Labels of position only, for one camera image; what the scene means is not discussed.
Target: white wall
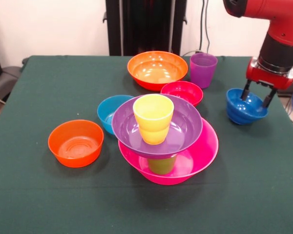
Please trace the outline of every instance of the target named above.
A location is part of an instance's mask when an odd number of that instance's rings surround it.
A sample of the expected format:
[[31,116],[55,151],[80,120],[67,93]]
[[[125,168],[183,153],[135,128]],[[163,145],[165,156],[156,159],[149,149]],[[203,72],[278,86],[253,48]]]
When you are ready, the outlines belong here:
[[[202,1],[188,0],[181,54],[198,49]],[[108,55],[105,0],[0,0],[0,61],[21,65],[30,55]],[[269,22],[235,18],[209,0],[209,52],[257,56]]]
[[0,62],[30,55],[108,55],[105,0],[0,0]]

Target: pink bowl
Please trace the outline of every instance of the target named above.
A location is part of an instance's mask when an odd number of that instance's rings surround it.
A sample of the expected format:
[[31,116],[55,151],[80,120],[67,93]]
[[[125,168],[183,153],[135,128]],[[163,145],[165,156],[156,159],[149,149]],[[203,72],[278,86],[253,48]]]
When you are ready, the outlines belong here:
[[193,106],[199,104],[203,99],[202,89],[196,84],[187,81],[168,83],[161,89],[161,94],[170,94],[180,97],[190,102]]
[[156,184],[179,184],[206,169],[216,158],[218,138],[213,127],[203,119],[203,129],[198,140],[187,150],[177,154],[173,170],[166,175],[157,175],[150,171],[147,158],[131,151],[120,141],[119,149],[125,160],[137,169],[145,178]]

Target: orange bowl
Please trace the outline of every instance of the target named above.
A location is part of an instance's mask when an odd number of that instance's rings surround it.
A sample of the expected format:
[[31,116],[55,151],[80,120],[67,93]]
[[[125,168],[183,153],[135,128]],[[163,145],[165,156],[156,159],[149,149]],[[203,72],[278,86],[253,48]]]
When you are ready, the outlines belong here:
[[131,58],[127,69],[139,85],[160,91],[164,85],[182,80],[188,72],[188,64],[173,53],[148,51]]
[[98,158],[103,139],[103,130],[98,124],[78,119],[56,127],[49,136],[48,146],[61,164],[78,168]]

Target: light blue bowl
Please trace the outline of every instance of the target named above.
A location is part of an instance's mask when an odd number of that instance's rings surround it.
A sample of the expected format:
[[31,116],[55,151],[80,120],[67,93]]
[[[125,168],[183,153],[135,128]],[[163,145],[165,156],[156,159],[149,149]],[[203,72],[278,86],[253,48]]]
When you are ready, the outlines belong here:
[[243,89],[227,91],[227,115],[236,124],[250,124],[267,116],[268,109],[262,107],[263,101],[249,93],[245,101],[241,99]]
[[132,98],[133,96],[129,95],[115,95],[103,100],[99,104],[97,114],[104,129],[108,133],[114,135],[114,132],[112,130],[112,118],[114,112],[117,110],[118,107],[120,107],[122,104]]

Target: dark blue bowl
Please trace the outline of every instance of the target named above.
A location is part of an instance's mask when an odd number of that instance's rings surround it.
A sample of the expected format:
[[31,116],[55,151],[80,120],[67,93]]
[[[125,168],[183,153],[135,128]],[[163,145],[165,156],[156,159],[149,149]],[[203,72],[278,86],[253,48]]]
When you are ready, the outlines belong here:
[[263,101],[253,93],[249,93],[245,101],[241,99],[242,89],[227,91],[227,115],[233,122],[250,124],[267,116],[268,109],[262,107]]

